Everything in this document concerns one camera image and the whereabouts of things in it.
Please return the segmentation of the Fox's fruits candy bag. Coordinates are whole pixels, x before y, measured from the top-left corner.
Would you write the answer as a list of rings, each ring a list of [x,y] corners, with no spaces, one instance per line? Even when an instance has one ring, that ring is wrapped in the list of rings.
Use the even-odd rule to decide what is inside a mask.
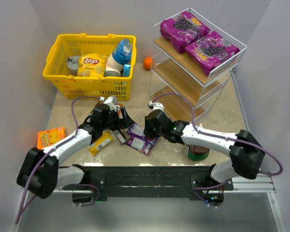
[[[117,111],[117,114],[118,114],[119,119],[122,119],[123,118],[123,114],[121,112],[121,108],[122,107],[123,107],[122,104],[115,104],[115,109]]]

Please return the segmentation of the dark purple candy bag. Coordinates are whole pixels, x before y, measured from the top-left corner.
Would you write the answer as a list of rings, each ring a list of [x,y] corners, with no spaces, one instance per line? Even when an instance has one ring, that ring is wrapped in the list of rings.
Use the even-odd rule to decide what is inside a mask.
[[[158,141],[158,138],[147,139],[144,134],[144,129],[137,123],[132,124],[128,128],[127,134],[130,136],[130,140],[126,145],[138,150],[146,156],[149,155],[151,149]]]

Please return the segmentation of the purple grape candy bag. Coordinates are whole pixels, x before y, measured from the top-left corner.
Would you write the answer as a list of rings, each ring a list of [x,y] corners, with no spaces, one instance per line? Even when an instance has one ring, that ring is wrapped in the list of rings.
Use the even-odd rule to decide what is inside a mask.
[[[176,19],[163,20],[160,25],[161,35],[171,42],[178,53],[185,51],[185,47],[207,35],[210,28],[193,14],[184,11]]]
[[[216,31],[210,31],[207,35],[185,47],[185,52],[200,65],[207,76],[213,69],[239,51],[240,49],[237,46]]]

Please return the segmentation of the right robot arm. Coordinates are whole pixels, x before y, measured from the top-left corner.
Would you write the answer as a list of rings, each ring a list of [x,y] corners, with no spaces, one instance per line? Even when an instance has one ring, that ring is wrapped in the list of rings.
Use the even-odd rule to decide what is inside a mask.
[[[239,133],[208,130],[182,120],[171,121],[161,110],[145,117],[144,133],[147,138],[163,137],[170,143],[201,146],[229,156],[229,160],[215,164],[207,175],[207,179],[217,183],[237,176],[255,179],[265,155],[246,130]]]

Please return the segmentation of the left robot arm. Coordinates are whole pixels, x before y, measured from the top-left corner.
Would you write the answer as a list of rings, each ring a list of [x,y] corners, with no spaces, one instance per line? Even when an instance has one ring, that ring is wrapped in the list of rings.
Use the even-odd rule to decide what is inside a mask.
[[[47,198],[58,184],[58,170],[65,160],[96,142],[104,131],[127,129],[134,123],[125,107],[119,110],[121,116],[106,104],[97,106],[66,138],[44,149],[30,149],[16,183],[41,199]]]

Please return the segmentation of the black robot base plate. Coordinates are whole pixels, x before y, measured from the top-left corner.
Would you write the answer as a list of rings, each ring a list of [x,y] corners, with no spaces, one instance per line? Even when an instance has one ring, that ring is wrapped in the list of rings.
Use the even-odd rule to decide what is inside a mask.
[[[188,198],[197,200],[195,194],[213,201],[212,190],[233,190],[232,181],[222,187],[209,179],[211,166],[127,166],[127,167],[82,167],[85,172],[80,186],[68,185],[64,190],[73,190],[72,198],[78,203],[87,203],[89,195],[80,191],[100,191],[99,200],[110,197],[137,198]]]

